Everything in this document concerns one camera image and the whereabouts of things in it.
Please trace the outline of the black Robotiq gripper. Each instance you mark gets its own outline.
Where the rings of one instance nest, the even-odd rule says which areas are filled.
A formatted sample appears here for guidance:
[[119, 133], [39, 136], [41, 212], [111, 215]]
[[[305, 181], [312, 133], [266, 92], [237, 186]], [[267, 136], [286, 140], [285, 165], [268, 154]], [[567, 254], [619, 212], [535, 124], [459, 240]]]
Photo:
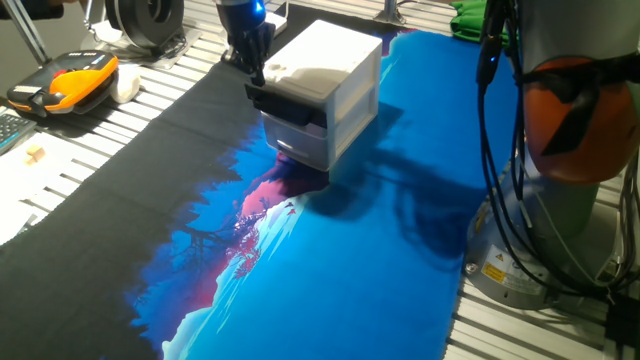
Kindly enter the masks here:
[[[240, 71], [250, 71], [254, 86], [265, 85], [264, 65], [275, 37], [276, 26], [266, 20], [262, 0], [216, 0], [228, 48], [221, 61]], [[243, 59], [249, 59], [247, 65]]]

